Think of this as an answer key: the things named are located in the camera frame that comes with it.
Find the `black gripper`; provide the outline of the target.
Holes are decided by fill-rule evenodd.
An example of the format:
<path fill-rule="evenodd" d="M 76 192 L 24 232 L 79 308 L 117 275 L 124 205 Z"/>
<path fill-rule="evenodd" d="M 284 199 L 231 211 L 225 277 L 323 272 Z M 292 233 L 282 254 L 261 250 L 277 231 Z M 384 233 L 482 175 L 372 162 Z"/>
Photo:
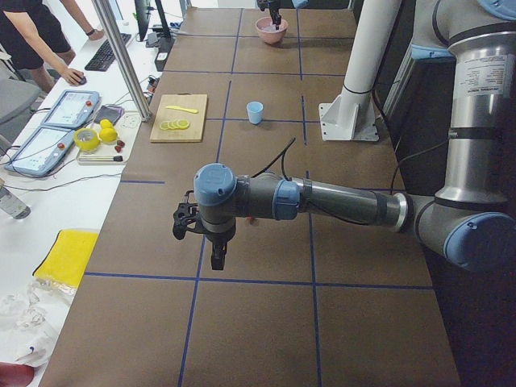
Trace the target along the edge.
<path fill-rule="evenodd" d="M 225 231 L 223 233 L 211 232 L 207 235 L 207 239 L 212 243 L 210 263 L 213 270 L 224 270 L 227 244 L 234 236 L 235 233 L 233 231 Z"/>
<path fill-rule="evenodd" d="M 261 11 L 269 10 L 271 20 L 276 29 L 281 25 L 281 15 L 278 13 L 281 8 L 280 0 L 257 0 L 257 6 Z"/>

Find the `person forearm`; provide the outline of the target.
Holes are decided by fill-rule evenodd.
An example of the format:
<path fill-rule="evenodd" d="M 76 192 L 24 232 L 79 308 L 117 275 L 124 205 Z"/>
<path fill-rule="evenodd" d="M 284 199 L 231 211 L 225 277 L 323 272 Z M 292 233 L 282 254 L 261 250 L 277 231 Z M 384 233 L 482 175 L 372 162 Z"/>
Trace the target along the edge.
<path fill-rule="evenodd" d="M 68 65 L 55 54 L 40 37 L 34 24 L 31 24 L 25 34 L 25 40 L 31 48 L 49 65 L 51 65 L 62 77 L 68 72 Z"/>

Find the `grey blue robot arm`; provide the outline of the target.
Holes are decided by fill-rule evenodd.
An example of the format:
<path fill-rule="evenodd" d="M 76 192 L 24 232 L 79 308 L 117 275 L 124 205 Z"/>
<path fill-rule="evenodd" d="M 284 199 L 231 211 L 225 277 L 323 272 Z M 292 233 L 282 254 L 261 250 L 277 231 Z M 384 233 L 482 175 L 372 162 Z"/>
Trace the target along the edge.
<path fill-rule="evenodd" d="M 515 110 L 515 4 L 419 1 L 412 48 L 416 58 L 456 58 L 447 171 L 435 195 L 385 195 L 267 169 L 237 176 L 224 164 L 208 164 L 193 179 L 196 202 L 183 202 L 175 212 L 174 236 L 205 235 L 212 268 L 221 270 L 237 218 L 291 220 L 311 212 L 409 231 L 470 271 L 513 258 L 515 221 L 505 212 L 498 167 L 504 126 Z"/>
<path fill-rule="evenodd" d="M 292 0 L 291 3 L 294 8 L 303 8 L 307 6 L 309 2 L 306 0 Z M 278 30 L 282 21 L 280 9 L 285 8 L 281 0 L 256 0 L 256 5 L 261 11 L 268 9 L 273 26 Z"/>

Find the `person right hand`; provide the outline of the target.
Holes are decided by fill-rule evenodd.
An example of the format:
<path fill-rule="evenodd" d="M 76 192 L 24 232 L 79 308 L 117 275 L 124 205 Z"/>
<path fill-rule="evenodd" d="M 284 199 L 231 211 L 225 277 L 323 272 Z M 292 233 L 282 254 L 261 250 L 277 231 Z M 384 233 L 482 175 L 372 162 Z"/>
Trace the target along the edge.
<path fill-rule="evenodd" d="M 77 81 L 80 79 L 80 77 L 84 76 L 83 72 L 68 67 L 65 67 L 64 69 L 60 70 L 59 74 L 70 85 L 78 85 Z"/>

